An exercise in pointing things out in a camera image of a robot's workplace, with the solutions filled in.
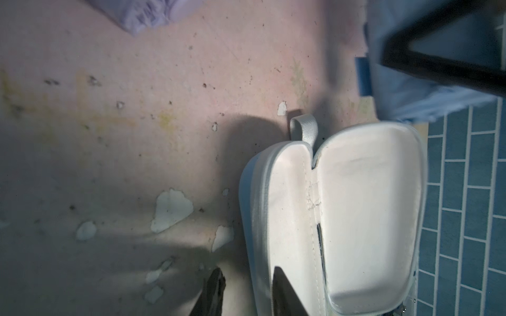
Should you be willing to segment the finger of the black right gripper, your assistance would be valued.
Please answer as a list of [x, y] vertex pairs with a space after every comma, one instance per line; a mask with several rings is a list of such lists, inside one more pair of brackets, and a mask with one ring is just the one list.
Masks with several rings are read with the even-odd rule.
[[465, 15], [485, 8], [486, 4], [486, 1], [450, 1], [418, 18], [415, 22], [390, 35], [383, 46], [381, 64], [417, 78], [504, 97], [504, 71], [428, 55], [411, 49], [411, 42]]

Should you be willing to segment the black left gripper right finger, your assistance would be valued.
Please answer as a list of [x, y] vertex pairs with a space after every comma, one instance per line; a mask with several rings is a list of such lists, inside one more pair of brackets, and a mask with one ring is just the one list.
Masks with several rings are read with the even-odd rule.
[[308, 316], [302, 302], [281, 267], [275, 267], [272, 280], [273, 315]]

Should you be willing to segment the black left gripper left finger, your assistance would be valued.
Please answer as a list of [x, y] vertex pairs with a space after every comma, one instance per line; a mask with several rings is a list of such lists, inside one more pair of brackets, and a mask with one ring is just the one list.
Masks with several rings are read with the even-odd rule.
[[204, 286], [190, 316], [222, 316], [225, 287], [225, 276], [222, 270], [216, 267], [204, 281]]

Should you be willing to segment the light blue umbrella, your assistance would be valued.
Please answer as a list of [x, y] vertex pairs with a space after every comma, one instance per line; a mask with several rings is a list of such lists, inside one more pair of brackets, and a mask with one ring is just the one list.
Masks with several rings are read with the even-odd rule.
[[[456, 85], [425, 80], [381, 64], [383, 46], [394, 32], [450, 1], [369, 1], [365, 39], [372, 97], [382, 121], [432, 122], [470, 105], [495, 101], [499, 96]], [[411, 42], [411, 49], [428, 55], [501, 68], [501, 49], [495, 20], [505, 11], [501, 1], [486, 1], [485, 8], [470, 13]]]

